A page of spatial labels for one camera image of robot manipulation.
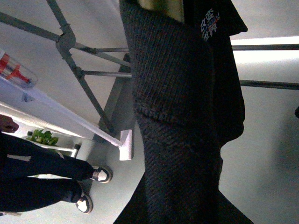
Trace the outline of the person's hand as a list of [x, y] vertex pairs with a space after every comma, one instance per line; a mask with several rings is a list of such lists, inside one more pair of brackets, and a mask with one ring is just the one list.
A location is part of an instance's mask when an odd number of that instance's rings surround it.
[[0, 115], [0, 131], [5, 133], [15, 133], [19, 125], [13, 119], [6, 115]]

